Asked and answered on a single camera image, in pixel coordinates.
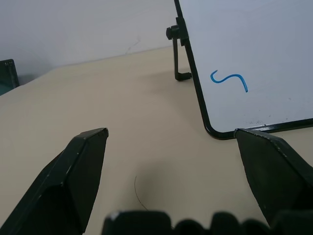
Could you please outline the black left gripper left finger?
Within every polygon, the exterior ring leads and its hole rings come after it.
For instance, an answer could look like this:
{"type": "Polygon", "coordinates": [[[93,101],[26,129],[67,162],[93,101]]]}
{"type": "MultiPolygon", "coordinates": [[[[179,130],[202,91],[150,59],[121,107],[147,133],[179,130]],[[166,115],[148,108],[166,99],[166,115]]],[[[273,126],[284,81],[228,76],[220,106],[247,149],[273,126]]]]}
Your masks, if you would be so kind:
{"type": "Polygon", "coordinates": [[[36,177],[0,228],[2,235],[82,235],[98,193],[107,128],[75,136],[36,177]]]}

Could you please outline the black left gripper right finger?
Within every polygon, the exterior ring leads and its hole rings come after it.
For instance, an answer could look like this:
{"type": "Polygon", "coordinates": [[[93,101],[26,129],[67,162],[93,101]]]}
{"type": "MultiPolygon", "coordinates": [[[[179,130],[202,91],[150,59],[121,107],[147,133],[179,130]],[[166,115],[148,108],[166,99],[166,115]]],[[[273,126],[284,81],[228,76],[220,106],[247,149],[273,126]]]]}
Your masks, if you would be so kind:
{"type": "Polygon", "coordinates": [[[269,225],[283,211],[313,210],[313,168],[284,139],[236,129],[250,189],[269,225]]]}

